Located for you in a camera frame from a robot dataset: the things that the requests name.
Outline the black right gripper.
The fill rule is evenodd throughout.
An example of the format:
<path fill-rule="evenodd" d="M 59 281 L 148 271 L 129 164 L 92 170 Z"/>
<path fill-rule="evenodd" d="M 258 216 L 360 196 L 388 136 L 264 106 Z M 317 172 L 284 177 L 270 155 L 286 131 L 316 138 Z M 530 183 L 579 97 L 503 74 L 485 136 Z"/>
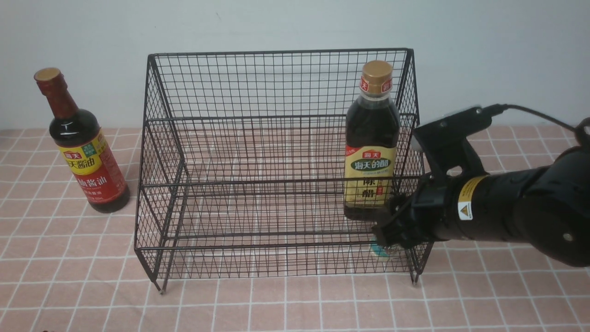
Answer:
<path fill-rule="evenodd" d="M 450 209 L 460 181 L 460 176 L 435 179 L 428 173 L 419 179 L 412 194 L 391 198 L 375 213 L 372 232 L 376 243 L 381 247 L 410 249 L 426 242 L 459 239 L 451 226 L 456 214 Z"/>

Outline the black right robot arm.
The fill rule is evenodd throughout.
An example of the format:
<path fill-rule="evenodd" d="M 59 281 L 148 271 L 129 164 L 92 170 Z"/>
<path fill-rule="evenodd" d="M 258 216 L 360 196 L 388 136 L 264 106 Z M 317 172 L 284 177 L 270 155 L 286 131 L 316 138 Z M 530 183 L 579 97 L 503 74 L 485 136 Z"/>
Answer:
<path fill-rule="evenodd" d="M 421 179 L 390 200 L 372 227 L 377 244 L 525 243 L 571 267 L 589 266 L 589 149 L 573 147 L 554 164 L 520 172 Z"/>

